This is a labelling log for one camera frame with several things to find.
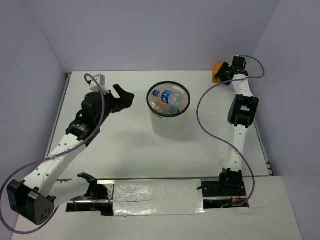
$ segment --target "wall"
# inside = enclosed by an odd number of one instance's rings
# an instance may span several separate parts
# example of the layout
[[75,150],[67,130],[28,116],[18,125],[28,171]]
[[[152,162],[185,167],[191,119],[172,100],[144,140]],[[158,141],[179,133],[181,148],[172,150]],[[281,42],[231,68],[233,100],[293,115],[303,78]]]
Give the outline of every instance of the wall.
[[279,0],[26,0],[66,71],[210,70],[252,54]]
[[266,75],[251,81],[266,152],[305,240],[319,238],[320,223],[319,8],[317,0],[281,0],[254,52]]
[[[44,156],[66,77],[23,0],[1,0],[0,30],[2,184],[19,166]],[[17,215],[10,210],[6,193],[1,209],[14,227]],[[12,233],[0,224],[0,235],[8,240]]]

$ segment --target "white bin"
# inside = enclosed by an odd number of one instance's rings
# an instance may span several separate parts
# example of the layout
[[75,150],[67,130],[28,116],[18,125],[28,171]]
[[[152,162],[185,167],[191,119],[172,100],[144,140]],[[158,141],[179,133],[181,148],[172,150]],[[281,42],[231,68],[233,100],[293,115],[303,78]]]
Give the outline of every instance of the white bin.
[[[150,106],[151,102],[161,102],[158,97],[152,95],[154,90],[159,89],[169,90],[182,95],[182,101],[179,104],[179,113],[166,115],[157,112]],[[190,100],[191,98],[189,91],[180,83],[174,81],[162,81],[152,86],[146,95],[146,103],[150,110],[151,123],[154,132],[164,138],[169,138],[176,135],[183,126],[185,120],[184,113],[190,106]]]

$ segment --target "white table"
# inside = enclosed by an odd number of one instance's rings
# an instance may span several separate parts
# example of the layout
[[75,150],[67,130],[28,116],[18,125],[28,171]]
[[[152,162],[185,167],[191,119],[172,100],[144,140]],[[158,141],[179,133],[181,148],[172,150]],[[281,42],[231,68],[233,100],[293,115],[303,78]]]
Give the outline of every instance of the white table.
[[[57,122],[51,149],[61,140],[69,124],[81,109],[81,102],[90,91],[84,81],[86,72],[73,72]],[[72,179],[86,172],[97,179],[149,179],[218,177],[230,147],[202,131],[196,118],[201,95],[213,85],[210,71],[102,71],[105,85],[113,89],[119,84],[134,93],[131,108],[111,114],[101,127],[101,133],[88,149],[79,155],[61,175]],[[147,91],[161,81],[175,81],[190,92],[191,104],[186,122],[173,138],[156,135],[151,126],[146,103]],[[200,119],[211,132],[228,141],[233,129],[228,123],[229,109],[235,97],[232,86],[221,86],[208,93],[200,107]],[[244,155],[255,176],[268,176],[265,158],[255,126],[249,128]],[[243,175],[250,176],[243,166]]]
[[[120,84],[135,94],[132,107],[112,114],[89,148],[62,174],[71,179],[87,172],[98,179],[217,177],[228,147],[207,136],[198,126],[196,106],[201,95],[212,86],[210,71],[121,71],[90,72],[106,77],[106,86]],[[69,123],[81,108],[89,92],[84,72],[74,72],[64,96],[53,136],[54,148]],[[148,89],[160,81],[176,81],[191,94],[188,117],[181,132],[172,139],[153,133],[146,106]],[[232,87],[214,89],[203,101],[200,119],[212,133],[232,139],[227,115],[234,99]],[[105,217],[98,212],[66,212],[62,205],[56,216],[40,231],[31,235],[13,235],[13,240],[301,240],[301,234],[281,177],[269,176],[254,126],[247,134],[244,155],[256,178],[256,191],[250,208],[209,209],[198,215]],[[243,175],[249,176],[243,167]],[[250,191],[252,179],[244,178]],[[19,217],[16,229],[34,229],[33,223]]]

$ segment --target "purple hose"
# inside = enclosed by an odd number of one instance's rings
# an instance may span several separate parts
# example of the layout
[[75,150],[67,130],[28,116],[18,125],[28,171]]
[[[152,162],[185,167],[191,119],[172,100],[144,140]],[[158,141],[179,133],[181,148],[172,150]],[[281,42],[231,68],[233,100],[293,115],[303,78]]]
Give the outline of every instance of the purple hose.
[[[92,138],[96,135],[97,131],[99,130],[99,128],[101,127],[101,125],[102,125],[102,123],[103,123],[103,121],[104,121],[104,115],[105,115],[105,97],[104,97],[104,91],[103,91],[103,89],[101,88],[101,86],[99,85],[99,83],[97,82],[97,80],[96,80],[92,75],[86,73],[86,74],[84,75],[84,79],[85,79],[85,81],[86,81],[88,84],[90,84],[91,81],[88,81],[88,80],[87,80],[87,77],[91,78],[92,81],[94,81],[94,83],[97,85],[97,87],[98,87],[98,89],[99,89],[99,92],[100,92],[100,95],[101,95],[101,99],[102,99],[102,113],[101,113],[101,117],[100,117],[99,123],[98,123],[98,125],[96,126],[95,130],[91,133],[91,135],[90,135],[86,140],[84,140],[84,141],[81,142],[79,145],[75,146],[74,148],[71,148],[71,149],[69,149],[69,150],[67,150],[67,151],[64,151],[64,152],[61,152],[61,153],[55,155],[55,157],[61,157],[61,156],[63,156],[63,155],[69,154],[69,153],[77,150],[77,149],[80,148],[81,146],[85,145],[88,141],[90,141],[90,139],[92,139]],[[30,167],[30,166],[32,166],[32,165],[41,164],[41,163],[43,163],[43,162],[45,162],[45,161],[48,161],[48,160],[51,160],[51,158],[50,158],[50,157],[46,157],[46,158],[44,158],[44,159],[42,159],[42,160],[38,160],[38,161],[34,161],[34,162],[31,162],[31,163],[28,163],[28,164],[20,167],[19,169],[15,170],[13,173],[11,173],[11,175],[4,181],[3,185],[1,186],[1,189],[0,189],[0,203],[1,203],[2,194],[3,194],[3,192],[4,192],[5,187],[6,187],[6,185],[8,184],[8,182],[10,181],[10,179],[11,179],[14,175],[16,175],[18,172],[20,172],[20,171],[22,171],[22,170],[24,170],[24,169],[26,169],[26,168],[28,168],[28,167]],[[48,222],[52,219],[52,217],[56,214],[58,208],[59,208],[59,207],[57,207],[57,208],[54,210],[54,212],[52,213],[52,215],[48,218],[48,220],[47,220],[44,224],[42,224],[40,227],[38,227],[38,228],[36,228],[36,229],[34,229],[34,230],[31,230],[31,231],[18,231],[18,230],[15,230],[14,228],[10,227],[10,226],[7,224],[7,222],[5,221],[5,219],[4,219],[4,216],[3,216],[3,214],[2,214],[1,207],[0,207],[0,220],[1,220],[2,224],[3,224],[9,231],[13,232],[14,234],[21,234],[21,235],[33,234],[33,233],[37,232],[38,230],[42,229],[45,225],[47,225],[47,223],[48,223]]]
[[215,138],[215,139],[218,139],[218,140],[220,140],[221,142],[224,142],[225,144],[228,144],[228,145],[229,145],[230,147],[232,147],[237,153],[239,153],[240,157],[243,159],[243,161],[244,161],[245,164],[247,165],[247,167],[248,167],[248,169],[249,169],[249,171],[250,171],[250,174],[251,174],[251,176],[252,176],[252,189],[251,189],[251,192],[250,192],[249,196],[248,196],[247,198],[245,198],[245,199],[240,199],[240,200],[237,200],[237,201],[233,202],[233,203],[232,203],[232,206],[233,206],[233,207],[240,207],[240,206],[244,205],[245,203],[247,203],[247,202],[249,201],[249,199],[250,199],[250,198],[252,197],[252,195],[254,194],[255,187],[256,187],[256,180],[255,180],[254,172],[252,171],[252,169],[251,169],[248,161],[246,160],[246,158],[243,156],[243,154],[242,154],[234,145],[232,145],[230,142],[228,142],[228,141],[226,141],[226,140],[224,140],[224,139],[222,139],[222,138],[220,138],[220,137],[218,137],[218,136],[213,135],[212,133],[208,132],[208,131],[204,128],[204,126],[203,126],[202,123],[200,122],[200,118],[199,118],[199,107],[200,107],[200,104],[201,104],[202,100],[203,100],[204,97],[207,95],[207,93],[210,92],[212,89],[214,89],[214,88],[216,88],[216,87],[218,87],[218,86],[220,86],[220,85],[222,85],[222,84],[227,84],[227,83],[232,83],[232,82],[237,82],[237,81],[243,81],[243,80],[245,80],[245,79],[260,79],[260,78],[262,78],[262,77],[265,75],[265,72],[266,72],[266,71],[265,71],[265,68],[264,68],[264,66],[262,65],[262,63],[261,63],[258,59],[254,58],[254,57],[252,57],[252,56],[247,56],[247,55],[241,55],[240,57],[246,57],[246,58],[250,58],[250,59],[256,60],[256,61],[260,64],[260,66],[261,66],[261,68],[262,68],[262,71],[263,71],[262,75],[261,75],[261,76],[248,76],[247,78],[243,78],[243,79],[236,79],[236,80],[229,80],[229,81],[219,82],[219,83],[217,83],[216,85],[210,87],[210,88],[202,95],[202,97],[200,98],[199,103],[198,103],[198,105],[197,105],[197,107],[196,107],[196,119],[198,120],[198,123],[199,123],[200,127],[202,128],[202,130],[203,130],[206,134],[208,134],[209,136],[211,136],[211,137],[213,137],[213,138]]

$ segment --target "purple cable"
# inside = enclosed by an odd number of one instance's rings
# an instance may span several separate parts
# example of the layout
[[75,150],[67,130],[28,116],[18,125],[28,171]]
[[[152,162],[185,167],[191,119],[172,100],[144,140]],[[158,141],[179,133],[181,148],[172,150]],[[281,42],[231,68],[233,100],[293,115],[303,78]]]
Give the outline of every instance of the purple cable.
[[206,134],[208,134],[209,136],[211,136],[211,137],[213,137],[213,138],[215,138],[215,139],[218,139],[218,140],[220,140],[221,142],[224,142],[225,144],[228,144],[230,147],[232,147],[232,148],[240,155],[240,157],[243,159],[243,161],[244,161],[245,164],[247,165],[247,167],[248,167],[248,169],[249,169],[249,171],[250,171],[250,174],[251,174],[251,176],[252,176],[252,189],[251,189],[251,192],[250,192],[249,196],[248,196],[247,198],[245,198],[245,199],[240,199],[240,200],[237,200],[237,201],[233,202],[233,203],[232,203],[232,206],[233,206],[233,207],[240,207],[240,206],[244,205],[245,203],[247,203],[247,202],[249,201],[249,199],[250,199],[250,198],[252,197],[252,195],[254,194],[255,187],[256,187],[256,180],[255,180],[254,172],[252,171],[252,169],[251,169],[248,161],[246,160],[246,158],[243,156],[243,154],[242,154],[234,145],[232,145],[230,142],[228,142],[228,141],[226,141],[226,140],[224,140],[224,139],[222,139],[222,138],[220,138],[220,137],[218,137],[218,136],[213,135],[212,133],[208,132],[208,131],[204,128],[204,126],[203,126],[202,123],[200,122],[200,118],[199,118],[199,107],[200,107],[200,104],[201,104],[202,100],[203,100],[204,97],[207,95],[207,93],[210,92],[212,89],[214,89],[214,88],[216,88],[216,87],[218,87],[218,86],[220,86],[220,85],[222,85],[222,84],[227,84],[227,83],[232,83],[232,82],[237,82],[237,81],[243,81],[243,80],[246,80],[246,79],[260,79],[260,78],[262,78],[262,77],[265,75],[265,73],[266,73],[265,68],[264,68],[264,66],[262,65],[262,63],[261,63],[258,59],[254,58],[253,56],[247,56],[247,55],[241,55],[240,57],[250,58],[250,59],[253,59],[253,60],[257,61],[257,62],[260,64],[261,68],[262,68],[262,71],[263,71],[262,75],[261,75],[261,76],[248,76],[248,77],[243,78],[243,79],[236,79],[236,80],[229,80],[229,81],[219,82],[219,83],[217,83],[216,85],[210,87],[210,88],[202,95],[202,97],[200,98],[199,103],[198,103],[198,105],[197,105],[197,107],[196,107],[196,119],[198,120],[198,123],[199,123],[200,127],[202,128],[202,130],[203,130]]
[[[67,151],[64,151],[64,152],[61,152],[57,155],[55,155],[55,157],[61,157],[63,155],[66,155],[66,154],[69,154],[75,150],[77,150],[78,148],[80,148],[81,146],[85,145],[88,141],[90,141],[91,138],[93,138],[97,131],[99,130],[99,128],[101,127],[103,121],[104,121],[104,116],[105,116],[105,96],[104,96],[104,91],[103,89],[101,88],[101,86],[99,85],[99,83],[97,82],[97,80],[92,76],[90,75],[89,73],[86,73],[84,75],[84,80],[90,85],[92,81],[94,81],[94,83],[97,85],[98,89],[99,89],[99,92],[100,92],[100,95],[101,95],[101,99],[102,99],[102,113],[101,113],[101,117],[100,117],[100,120],[99,120],[99,123],[98,125],[96,126],[95,130],[91,133],[91,135],[86,139],[84,140],[83,142],[81,142],[79,145],[75,146],[74,148],[71,148]],[[0,189],[0,203],[1,203],[1,199],[2,199],[2,194],[4,192],[4,189],[6,187],[6,185],[8,184],[8,182],[10,181],[10,179],[16,175],[18,172],[32,166],[32,165],[36,165],[36,164],[41,164],[45,161],[48,161],[48,160],[51,160],[50,157],[46,157],[42,160],[38,160],[38,161],[34,161],[34,162],[31,162],[31,163],[28,163],[22,167],[20,167],[19,169],[15,170],[13,173],[11,173],[11,175],[4,181],[1,189]],[[45,225],[47,225],[47,223],[53,218],[53,216],[56,214],[57,210],[58,210],[59,207],[57,207],[54,212],[52,213],[52,215],[48,218],[48,220],[42,224],[40,227],[34,229],[34,230],[31,230],[31,231],[18,231],[18,230],[15,230],[14,228],[10,227],[7,222],[5,221],[4,219],[4,216],[2,214],[2,210],[1,210],[1,207],[0,207],[0,220],[2,222],[2,224],[11,232],[13,232],[14,234],[21,234],[21,235],[27,235],[27,234],[33,234],[37,231],[39,231],[40,229],[42,229]]]

